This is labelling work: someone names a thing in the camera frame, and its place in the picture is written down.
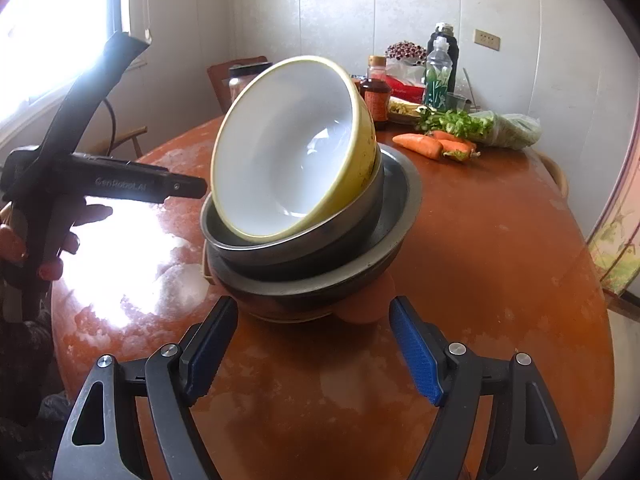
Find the stacked bowls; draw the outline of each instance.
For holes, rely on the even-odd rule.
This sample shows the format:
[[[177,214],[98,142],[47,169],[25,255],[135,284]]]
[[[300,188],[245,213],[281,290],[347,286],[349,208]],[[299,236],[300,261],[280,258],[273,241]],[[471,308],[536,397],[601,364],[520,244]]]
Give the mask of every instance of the stacked bowls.
[[[350,76],[314,56],[277,63],[242,91],[220,127],[210,182],[200,215],[210,270],[238,293],[300,298],[298,311],[382,272],[420,203],[415,168],[380,150]],[[352,286],[341,288],[343,274]]]

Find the screw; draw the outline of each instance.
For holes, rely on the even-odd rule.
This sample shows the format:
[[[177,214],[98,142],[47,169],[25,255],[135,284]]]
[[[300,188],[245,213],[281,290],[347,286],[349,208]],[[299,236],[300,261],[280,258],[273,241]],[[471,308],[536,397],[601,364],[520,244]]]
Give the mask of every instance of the screw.
[[[106,368],[113,363],[113,357],[110,355],[103,355],[98,358],[98,366],[100,368]]]
[[[171,357],[178,353],[178,345],[174,345],[173,343],[169,343],[168,345],[164,345],[160,349],[160,353],[162,357]]]
[[[453,355],[463,355],[466,352],[466,346],[462,343],[451,343],[449,345],[449,352]]]
[[[520,352],[516,355],[516,361],[519,362],[522,366],[529,366],[531,364],[531,357],[529,356],[529,354]]]

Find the cable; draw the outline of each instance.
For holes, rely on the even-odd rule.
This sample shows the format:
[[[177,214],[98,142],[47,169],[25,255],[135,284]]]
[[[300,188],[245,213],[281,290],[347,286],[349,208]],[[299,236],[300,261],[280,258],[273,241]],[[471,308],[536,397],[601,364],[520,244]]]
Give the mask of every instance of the cable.
[[[113,111],[113,106],[111,106],[111,103],[106,97],[102,102],[107,107],[109,115],[111,116],[111,142],[109,143],[109,149],[107,150],[107,156],[111,156],[113,145],[116,143],[116,113]]]

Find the blue gripper pad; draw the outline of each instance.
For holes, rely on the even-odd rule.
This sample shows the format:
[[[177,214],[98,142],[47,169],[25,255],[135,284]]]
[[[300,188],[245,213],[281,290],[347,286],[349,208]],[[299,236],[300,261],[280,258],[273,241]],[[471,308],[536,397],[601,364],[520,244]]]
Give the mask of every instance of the blue gripper pad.
[[[223,296],[183,352],[181,357],[188,362],[183,396],[189,407],[207,395],[237,326],[238,306]]]
[[[427,397],[431,404],[439,406],[444,391],[438,380],[436,359],[399,298],[395,298],[389,306],[389,324],[418,392]]]

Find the metal bowl rim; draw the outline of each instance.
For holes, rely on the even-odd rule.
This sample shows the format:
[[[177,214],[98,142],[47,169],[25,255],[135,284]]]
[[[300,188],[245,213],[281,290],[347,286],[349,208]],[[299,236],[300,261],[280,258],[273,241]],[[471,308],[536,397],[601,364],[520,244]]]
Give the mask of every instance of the metal bowl rim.
[[[391,254],[392,251],[404,241],[404,237],[414,225],[415,219],[418,216],[422,203],[422,180],[420,179],[418,170],[407,156],[389,146],[380,146],[380,149],[382,153],[385,153],[385,155],[395,160],[402,168],[407,182],[407,198],[398,222],[396,222],[391,230],[374,247],[343,266],[324,272],[319,276],[284,282],[263,282],[246,278],[229,269],[230,272],[235,275],[235,283],[227,284],[232,288],[237,288],[242,292],[255,294],[256,296],[275,298],[304,296],[305,294],[313,294],[320,290],[339,286],[344,282],[356,278],[365,270],[361,265],[363,260],[369,260],[371,262],[366,267],[369,268],[375,266],[379,261],[382,261],[388,254]],[[224,266],[227,267],[219,255],[215,257],[220,258]]]
[[[367,185],[365,186],[365,188],[359,193],[359,195],[356,198],[354,198],[351,202],[349,202],[345,207],[340,209],[340,211],[338,211],[337,213],[334,213],[333,215],[329,216],[329,218],[327,218],[326,220],[324,220],[324,221],[322,221],[322,222],[320,222],[318,224],[312,225],[311,227],[305,229],[304,231],[300,231],[299,233],[295,233],[295,234],[290,235],[290,236],[288,236],[286,238],[283,238],[282,240],[275,240],[273,242],[268,242],[268,243],[265,243],[265,244],[254,244],[254,245],[247,245],[247,246],[228,245],[228,244],[225,244],[225,243],[222,243],[222,242],[216,240],[211,235],[209,230],[206,228],[206,225],[207,225],[207,218],[206,218],[207,215],[206,215],[206,213],[207,213],[209,208],[215,207],[215,204],[213,203],[213,200],[211,198],[211,193],[209,193],[206,196],[206,198],[204,200],[204,203],[202,204],[202,208],[200,209],[200,230],[202,231],[202,234],[204,235],[204,237],[207,239],[207,242],[209,242],[212,245],[216,246],[217,248],[220,248],[220,249],[225,250],[225,251],[245,252],[245,251],[256,251],[256,250],[260,250],[260,249],[267,249],[267,248],[275,247],[277,245],[280,245],[280,244],[295,240],[296,238],[300,238],[300,237],[308,234],[309,232],[322,227],[323,225],[327,224],[328,222],[330,222],[331,220],[336,218],[343,211],[345,211],[346,209],[350,208],[351,205],[353,205],[353,203],[356,202],[356,200],[359,199],[363,195],[363,193],[366,192],[367,189],[369,189],[369,187],[373,186],[373,183],[376,180],[376,176],[377,176],[378,172],[380,172],[380,171],[384,171],[384,167],[383,167],[383,164],[382,164],[381,149],[380,149],[380,146],[378,146],[377,152],[376,152],[376,159],[375,159],[375,163],[374,163],[374,166],[373,166],[373,171],[371,172],[371,177],[370,177]]]

